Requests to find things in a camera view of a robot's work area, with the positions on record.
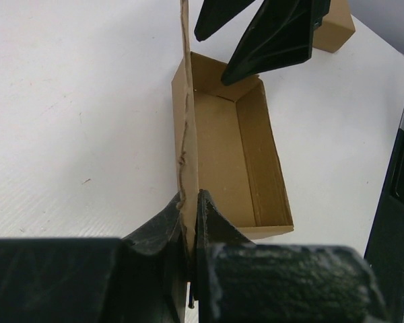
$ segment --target cardboard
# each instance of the cardboard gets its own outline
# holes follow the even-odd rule
[[[355,33],[347,0],[331,0],[329,13],[322,26],[314,31],[313,47],[327,52],[336,52]]]
[[[172,80],[178,206],[191,254],[197,194],[250,238],[293,231],[292,215],[258,75],[224,86],[225,63],[190,51],[188,0],[181,0],[184,58]]]

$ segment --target cardboard box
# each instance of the cardboard box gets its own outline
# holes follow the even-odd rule
[[[347,0],[331,0],[329,13],[322,26],[314,31],[313,47],[327,52],[336,52],[355,33]]]
[[[257,75],[224,86],[226,64],[190,51],[182,3],[184,58],[172,81],[180,208],[191,252],[197,194],[250,238],[293,230],[288,197]]]

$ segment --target thin cardboard strip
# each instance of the thin cardboard strip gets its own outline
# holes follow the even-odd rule
[[[182,49],[184,52],[184,127],[180,154],[178,156],[178,188],[181,224],[189,256],[195,244],[197,214],[197,138],[195,124],[195,100],[193,97],[193,76],[189,39],[189,0],[180,0]]]

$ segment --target white table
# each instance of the white table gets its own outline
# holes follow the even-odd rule
[[[178,2],[0,1],[0,237],[124,236],[173,197]],[[227,61],[259,4],[193,50]],[[262,75],[296,226],[266,242],[364,252],[404,56],[355,23],[338,53]]]

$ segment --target gray background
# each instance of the gray background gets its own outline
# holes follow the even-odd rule
[[[349,0],[352,14],[404,54],[404,0]]]

